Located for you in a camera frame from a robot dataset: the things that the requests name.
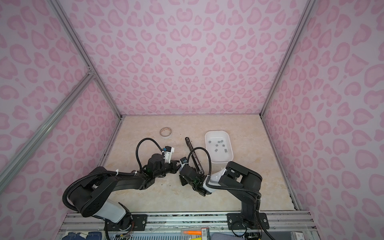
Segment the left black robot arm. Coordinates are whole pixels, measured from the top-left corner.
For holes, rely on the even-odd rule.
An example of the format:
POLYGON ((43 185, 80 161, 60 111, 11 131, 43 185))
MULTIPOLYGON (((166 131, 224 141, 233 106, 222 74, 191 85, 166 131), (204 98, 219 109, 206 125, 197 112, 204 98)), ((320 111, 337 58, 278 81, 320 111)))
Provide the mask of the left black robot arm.
POLYGON ((63 204, 83 217, 95 217, 114 224, 129 225, 130 211, 121 203, 109 199, 111 193, 122 190, 146 190, 157 178, 176 174, 179 161, 167 162, 161 154, 153 154, 148 164, 131 173, 108 171, 97 167, 74 181, 63 193, 63 204))

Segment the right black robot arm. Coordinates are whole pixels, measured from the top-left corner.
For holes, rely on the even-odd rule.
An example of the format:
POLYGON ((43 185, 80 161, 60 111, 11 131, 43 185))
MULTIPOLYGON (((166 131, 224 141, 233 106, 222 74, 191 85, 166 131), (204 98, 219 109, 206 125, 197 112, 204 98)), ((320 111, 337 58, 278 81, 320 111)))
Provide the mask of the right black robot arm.
POLYGON ((201 196, 210 195, 217 190, 228 191, 241 201, 239 214, 227 214, 230 230, 268 229, 268 220, 260 214, 261 183, 258 173, 235 162, 228 162, 225 169, 209 176, 201 176, 197 171, 185 165, 180 171, 183 186, 190 185, 201 196))

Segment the black stapler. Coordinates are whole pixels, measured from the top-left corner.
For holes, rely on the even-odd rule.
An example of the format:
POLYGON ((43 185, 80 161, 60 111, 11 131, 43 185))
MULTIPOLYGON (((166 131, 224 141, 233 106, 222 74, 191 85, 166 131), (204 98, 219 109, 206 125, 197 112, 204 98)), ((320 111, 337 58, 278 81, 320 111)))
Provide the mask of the black stapler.
MULTIPOLYGON (((192 145, 190 138, 185 137, 185 141, 186 141, 186 144, 187 144, 188 148, 190 149, 190 151, 192 151, 194 148, 193 148, 193 145, 192 145)), ((192 152, 191 158, 193 160, 193 163, 195 165, 197 172, 199 173, 199 175, 203 176, 205 172, 204 172, 203 166, 202 166, 197 154, 195 152, 192 152)))

